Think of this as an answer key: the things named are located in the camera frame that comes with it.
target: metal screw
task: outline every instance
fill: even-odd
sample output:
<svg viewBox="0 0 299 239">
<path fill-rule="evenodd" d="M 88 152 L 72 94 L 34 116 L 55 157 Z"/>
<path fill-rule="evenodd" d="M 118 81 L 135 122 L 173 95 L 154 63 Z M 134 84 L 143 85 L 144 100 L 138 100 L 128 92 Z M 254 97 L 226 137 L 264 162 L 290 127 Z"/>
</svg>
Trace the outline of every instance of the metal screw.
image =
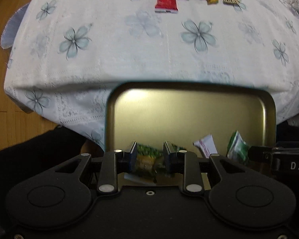
<svg viewBox="0 0 299 239">
<path fill-rule="evenodd" d="M 24 239 L 22 235 L 14 235 L 13 239 Z"/>
<path fill-rule="evenodd" d="M 101 192 L 112 192 L 112 191 L 114 191 L 114 186 L 110 185 L 110 184 L 103 184 L 103 185 L 99 186 L 98 189 Z"/>
<path fill-rule="evenodd" d="M 202 189 L 202 186 L 198 184 L 190 184 L 186 186 L 186 190 L 189 192 L 200 192 Z"/>
<path fill-rule="evenodd" d="M 146 195 L 149 195 L 149 196 L 153 196 L 154 194 L 155 194 L 154 191 L 147 191 L 147 192 L 146 192 Z"/>
</svg>

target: metal tray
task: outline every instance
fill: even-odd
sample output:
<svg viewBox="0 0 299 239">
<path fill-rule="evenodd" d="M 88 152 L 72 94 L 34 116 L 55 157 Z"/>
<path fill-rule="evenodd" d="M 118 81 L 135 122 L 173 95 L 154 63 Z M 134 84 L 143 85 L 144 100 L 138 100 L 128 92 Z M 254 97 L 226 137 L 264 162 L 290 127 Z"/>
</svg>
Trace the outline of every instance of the metal tray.
<svg viewBox="0 0 299 239">
<path fill-rule="evenodd" d="M 238 130 L 250 145 L 273 146 L 276 110 L 263 90 L 185 82 L 130 82 L 110 95 L 106 150 L 125 149 L 132 140 L 161 149 L 164 141 L 200 156 L 193 142 L 213 135 L 226 155 Z"/>
</svg>

